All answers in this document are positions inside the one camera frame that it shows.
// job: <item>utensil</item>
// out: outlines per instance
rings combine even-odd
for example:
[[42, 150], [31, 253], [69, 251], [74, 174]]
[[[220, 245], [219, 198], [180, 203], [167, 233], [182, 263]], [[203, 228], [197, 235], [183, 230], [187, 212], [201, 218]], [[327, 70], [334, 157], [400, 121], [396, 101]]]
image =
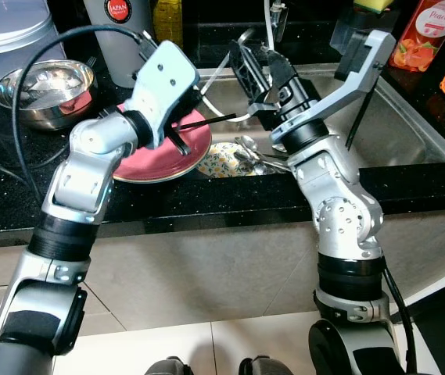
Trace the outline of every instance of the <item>utensil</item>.
[[264, 153], [262, 153], [262, 155], [264, 155], [266, 158], [274, 158], [274, 159], [283, 160], [283, 161], [288, 160], [288, 156], [264, 154]]
[[272, 148], [279, 152], [286, 152], [286, 148], [282, 143], [276, 143], [275, 145], [272, 145]]
[[[0, 80], [0, 107], [12, 110], [12, 97], [22, 69]], [[58, 130], [77, 123], [97, 94], [93, 70], [82, 62], [49, 60], [35, 63], [22, 87], [20, 121], [37, 130]]]
[[269, 169], [261, 161], [253, 159], [247, 152], [236, 151], [235, 158], [242, 163], [248, 163], [257, 176], [263, 176], [269, 172]]
[[87, 60], [87, 66], [93, 68], [96, 62], [97, 58], [95, 56], [90, 56]]
[[279, 170], [284, 170], [286, 172], [290, 172], [290, 168], [288, 168], [285, 164], [279, 162], [270, 162], [264, 159], [264, 155], [262, 155], [258, 150], [258, 145], [253, 138], [248, 135], [243, 135], [241, 137], [242, 145], [248, 149], [248, 153], [254, 159], [261, 161], [267, 166], [273, 166], [274, 168], [278, 168]]
[[196, 123], [187, 123], [185, 125], [179, 124], [179, 125], [177, 125], [175, 130], [184, 130], [184, 129], [189, 129], [192, 127], [202, 127], [204, 125], [209, 125], [211, 123], [220, 123], [222, 121], [226, 121], [226, 120], [230, 120], [230, 119], [234, 119], [234, 118], [236, 118], [236, 114], [232, 113], [230, 115], [219, 116], [219, 117], [215, 117], [213, 119], [198, 121]]

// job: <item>spoon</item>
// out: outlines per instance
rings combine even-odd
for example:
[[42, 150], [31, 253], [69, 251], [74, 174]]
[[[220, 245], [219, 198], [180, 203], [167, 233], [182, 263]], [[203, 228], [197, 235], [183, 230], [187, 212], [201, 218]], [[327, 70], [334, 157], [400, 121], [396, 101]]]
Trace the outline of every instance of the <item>spoon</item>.
[[272, 145], [272, 148], [276, 151], [286, 152], [286, 148], [282, 143], [277, 143], [275, 145]]
[[268, 172], [267, 167], [263, 163], [257, 162], [255, 159], [253, 159], [246, 152], [238, 150], [234, 153], [234, 156], [240, 162], [248, 164], [253, 169], [253, 171], [255, 172], [255, 174], [257, 176], [262, 176], [264, 174], [267, 174], [267, 172]]
[[268, 162], [267, 160], [264, 159], [264, 155], [262, 155], [259, 150], [258, 150], [258, 144], [255, 142], [255, 140], [253, 138], [251, 138], [248, 135], [243, 135], [241, 137], [241, 142], [242, 142], [242, 146], [244, 148], [255, 152], [256, 155], [256, 160], [261, 161], [262, 163], [264, 163], [267, 166], [273, 166], [274, 168], [278, 168], [280, 170], [284, 170], [286, 172], [290, 171], [290, 168], [288, 168], [285, 164], [279, 163], [279, 162]]

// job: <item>patterned cloth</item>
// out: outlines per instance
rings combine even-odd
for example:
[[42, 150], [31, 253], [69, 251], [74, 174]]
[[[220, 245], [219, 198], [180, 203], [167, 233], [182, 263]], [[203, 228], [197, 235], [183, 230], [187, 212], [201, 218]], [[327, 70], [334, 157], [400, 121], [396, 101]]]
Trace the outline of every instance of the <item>patterned cloth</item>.
[[196, 169], [207, 176], [216, 178], [255, 176], [255, 172], [250, 166], [240, 163], [235, 158], [236, 151], [245, 152], [244, 148], [236, 143], [215, 143], [211, 145], [210, 150]]

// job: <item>white tile floor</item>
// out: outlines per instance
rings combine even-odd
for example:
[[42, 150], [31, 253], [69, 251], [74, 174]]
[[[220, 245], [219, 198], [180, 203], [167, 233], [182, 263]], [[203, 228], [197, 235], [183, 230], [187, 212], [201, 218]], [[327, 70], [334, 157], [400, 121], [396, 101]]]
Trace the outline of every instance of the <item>white tile floor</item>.
[[[176, 355], [195, 375], [236, 375], [242, 359], [267, 354], [295, 375], [314, 375], [307, 335], [318, 317], [316, 312], [302, 312], [80, 337], [69, 355], [57, 358], [54, 374], [142, 375], [155, 361]], [[440, 375], [416, 327], [414, 332], [419, 371]], [[404, 353], [402, 327], [396, 326], [396, 333]]]

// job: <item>juice bottle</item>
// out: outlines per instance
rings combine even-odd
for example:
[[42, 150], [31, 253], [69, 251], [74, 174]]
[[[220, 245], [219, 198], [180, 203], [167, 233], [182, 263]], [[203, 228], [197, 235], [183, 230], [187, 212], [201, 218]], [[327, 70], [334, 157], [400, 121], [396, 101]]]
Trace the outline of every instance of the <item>juice bottle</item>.
[[158, 41], [169, 40], [183, 47], [181, 0], [158, 0], [153, 11], [153, 24]]
[[445, 0], [421, 0], [389, 64], [425, 72], [445, 40]]

